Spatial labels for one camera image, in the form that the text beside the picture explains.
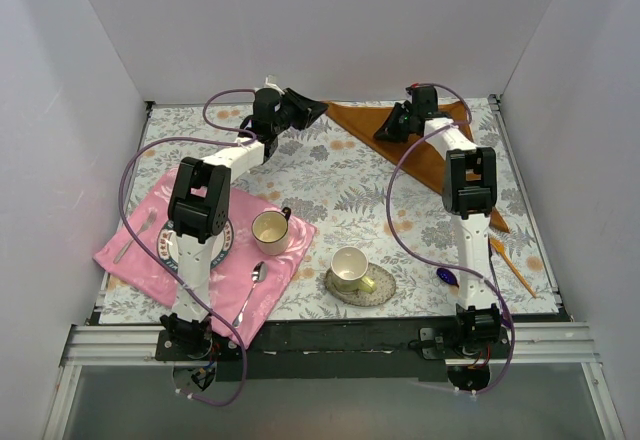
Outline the orange-brown cloth napkin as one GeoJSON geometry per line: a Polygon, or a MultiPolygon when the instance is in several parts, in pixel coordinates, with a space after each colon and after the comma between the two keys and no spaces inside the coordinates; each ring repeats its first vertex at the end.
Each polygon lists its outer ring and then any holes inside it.
{"type": "MultiPolygon", "coordinates": [[[[396,165],[412,142],[419,136],[412,135],[409,143],[391,143],[374,139],[375,132],[391,113],[391,107],[347,106],[330,102],[326,115],[344,130],[362,141],[376,153],[396,165]]],[[[428,143],[417,147],[401,167],[420,183],[441,195],[443,190],[445,160],[428,143]]]]}

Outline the orange plastic utensil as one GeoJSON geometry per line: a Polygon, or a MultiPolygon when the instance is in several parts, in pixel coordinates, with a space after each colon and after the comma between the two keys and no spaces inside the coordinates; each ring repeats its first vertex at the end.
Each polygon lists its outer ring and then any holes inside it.
{"type": "Polygon", "coordinates": [[[533,288],[528,283],[528,281],[525,279],[525,277],[521,274],[521,272],[517,269],[517,267],[513,264],[513,262],[511,261],[511,259],[509,258],[509,256],[506,253],[506,248],[505,248],[504,244],[500,240],[498,240],[497,238],[494,238],[493,236],[489,237],[489,243],[490,243],[491,247],[502,257],[502,259],[504,260],[506,265],[509,267],[511,272],[518,279],[520,284],[527,290],[527,292],[533,298],[536,298],[537,297],[536,292],[533,290],[533,288]]]}

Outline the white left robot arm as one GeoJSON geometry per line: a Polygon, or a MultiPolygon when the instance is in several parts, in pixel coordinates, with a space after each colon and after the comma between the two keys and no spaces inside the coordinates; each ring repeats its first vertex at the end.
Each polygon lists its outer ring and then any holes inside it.
{"type": "Polygon", "coordinates": [[[230,212],[231,184],[270,159],[280,134],[302,131],[324,115],[329,105],[296,91],[274,86],[254,92],[252,113],[232,131],[232,143],[202,159],[181,160],[168,205],[178,249],[173,273],[178,290],[170,315],[161,317],[168,340],[188,358],[205,358],[213,348],[209,280],[214,245],[230,212]]]}

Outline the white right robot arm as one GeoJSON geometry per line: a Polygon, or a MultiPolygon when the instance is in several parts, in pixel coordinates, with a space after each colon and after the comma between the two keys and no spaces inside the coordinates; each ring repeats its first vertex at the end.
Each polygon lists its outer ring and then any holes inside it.
{"type": "Polygon", "coordinates": [[[397,161],[387,192],[385,212],[391,234],[398,245],[415,259],[440,269],[459,272],[456,300],[456,329],[449,341],[464,357],[490,354],[499,341],[506,312],[504,301],[489,280],[491,273],[490,217],[497,201],[496,153],[480,147],[461,131],[455,121],[439,108],[437,83],[415,83],[406,88],[410,97],[396,103],[374,138],[404,143],[414,142],[397,161]],[[458,251],[456,264],[445,264],[420,256],[398,235],[392,220],[392,189],[403,163],[421,146],[429,145],[444,160],[442,203],[451,215],[458,251]]]}

